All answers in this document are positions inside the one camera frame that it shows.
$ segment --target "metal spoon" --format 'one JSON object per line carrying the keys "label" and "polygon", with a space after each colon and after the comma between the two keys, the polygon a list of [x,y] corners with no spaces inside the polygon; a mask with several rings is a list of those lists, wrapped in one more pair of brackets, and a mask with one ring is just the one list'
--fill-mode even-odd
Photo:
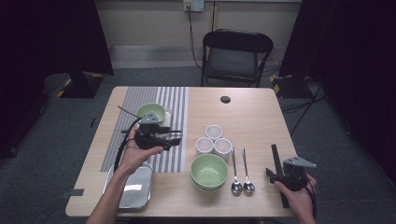
{"label": "metal spoon", "polygon": [[242,147],[242,155],[244,156],[244,164],[245,164],[245,173],[247,174],[247,181],[244,184],[244,189],[247,193],[254,192],[254,185],[248,180],[248,166],[247,166],[247,157],[245,155],[245,148]]}
{"label": "metal spoon", "polygon": [[234,179],[235,179],[235,181],[231,185],[231,190],[234,193],[240,193],[240,192],[242,192],[242,184],[239,183],[238,178],[236,178],[235,148],[233,148],[233,150],[231,150],[231,154],[233,155],[233,173],[234,173]]}

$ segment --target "striped placemat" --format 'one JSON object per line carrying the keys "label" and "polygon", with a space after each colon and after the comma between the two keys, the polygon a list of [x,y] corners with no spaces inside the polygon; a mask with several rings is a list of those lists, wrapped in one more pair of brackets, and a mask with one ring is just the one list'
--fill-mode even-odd
{"label": "striped placemat", "polygon": [[[181,173],[185,167],[185,141],[187,136],[187,111],[189,99],[188,87],[129,87],[122,107],[135,112],[137,108],[146,103],[157,103],[172,111],[171,130],[182,130],[182,140],[179,146],[171,147],[169,151],[151,156],[148,163],[156,173]],[[102,163],[101,172],[108,172],[114,165],[118,148],[124,134],[122,130],[128,130],[134,117],[120,111],[116,127],[111,136],[110,143]]]}

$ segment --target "green bowl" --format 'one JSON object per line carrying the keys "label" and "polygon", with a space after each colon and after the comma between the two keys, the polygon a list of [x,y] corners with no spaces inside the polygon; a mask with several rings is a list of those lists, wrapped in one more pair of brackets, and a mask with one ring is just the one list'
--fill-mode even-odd
{"label": "green bowl", "polygon": [[162,105],[155,103],[148,103],[140,106],[136,110],[136,115],[140,118],[143,118],[151,112],[153,112],[158,117],[159,122],[163,122],[165,119],[165,108],[163,108]]}
{"label": "green bowl", "polygon": [[220,156],[202,154],[195,158],[191,164],[191,178],[199,189],[219,189],[227,177],[227,163]]}

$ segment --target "table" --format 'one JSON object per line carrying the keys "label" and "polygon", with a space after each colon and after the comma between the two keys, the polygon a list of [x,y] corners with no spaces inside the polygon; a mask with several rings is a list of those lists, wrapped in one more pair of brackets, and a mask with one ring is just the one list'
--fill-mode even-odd
{"label": "table", "polygon": [[[106,183],[107,173],[100,172],[111,134],[117,123],[126,92],[133,87],[113,90],[99,127],[81,168],[75,189],[84,189],[82,196],[71,196],[66,206],[70,217],[87,217],[96,206]],[[139,212],[120,210],[120,217],[289,217],[277,188],[270,184],[265,168],[275,170],[271,145],[276,144],[281,160],[296,155],[276,95],[271,89],[258,88],[187,88],[188,119],[185,138],[185,170],[181,173],[154,173],[151,197]],[[229,96],[224,104],[221,96]],[[190,177],[191,162],[196,157],[195,142],[205,135],[209,124],[218,124],[223,136],[235,147],[238,179],[245,181],[241,147],[246,148],[250,181],[256,191],[252,195],[231,193],[233,163],[227,161],[229,177],[214,192],[196,188]]]}

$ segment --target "human hand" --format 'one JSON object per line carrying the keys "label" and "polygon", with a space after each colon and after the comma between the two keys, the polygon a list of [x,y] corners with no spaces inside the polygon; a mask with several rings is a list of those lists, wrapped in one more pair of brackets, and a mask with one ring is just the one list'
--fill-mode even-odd
{"label": "human hand", "polygon": [[[134,139],[135,133],[136,130],[132,129],[128,135],[128,139]],[[131,175],[151,155],[158,154],[162,151],[163,147],[141,149],[137,146],[134,140],[129,140],[127,145],[125,146],[119,169],[123,171],[126,175]]]}
{"label": "human hand", "polygon": [[[313,192],[313,188],[317,185],[317,180],[311,175],[306,175],[308,179],[307,188]],[[279,190],[285,194],[289,201],[291,210],[297,215],[300,223],[311,224],[316,223],[313,216],[313,204],[310,195],[306,189],[300,189],[298,191],[291,191],[286,188],[281,182],[276,181],[274,184],[279,188]]]}

